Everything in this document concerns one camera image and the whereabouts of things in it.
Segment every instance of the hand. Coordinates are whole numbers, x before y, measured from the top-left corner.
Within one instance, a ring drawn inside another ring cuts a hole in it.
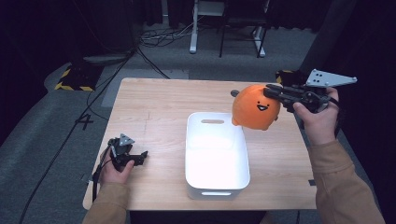
[[[113,163],[111,162],[110,158],[111,149],[105,155],[105,162],[104,167],[102,168],[102,172],[100,174],[100,183],[120,183],[125,184],[128,180],[129,174],[131,173],[132,169],[134,168],[134,161],[128,161],[121,172],[117,171],[114,168]]]
[[[338,92],[335,88],[328,88],[327,93],[338,101]],[[304,121],[304,128],[311,145],[322,145],[335,140],[335,125],[337,122],[338,106],[329,102],[323,111],[313,114],[300,103],[293,105],[298,117]]]

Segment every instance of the plush toy face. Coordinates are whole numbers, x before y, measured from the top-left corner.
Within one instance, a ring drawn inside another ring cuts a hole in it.
[[[267,130],[280,110],[280,102],[264,96],[264,86],[252,85],[236,95],[233,101],[233,125]]]

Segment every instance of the sleeve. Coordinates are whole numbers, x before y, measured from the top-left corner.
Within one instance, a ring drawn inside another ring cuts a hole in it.
[[[338,141],[312,146],[308,152],[322,223],[385,223],[373,193]]]
[[[85,215],[83,224],[125,224],[129,189],[126,185],[108,183],[101,186],[96,200]]]

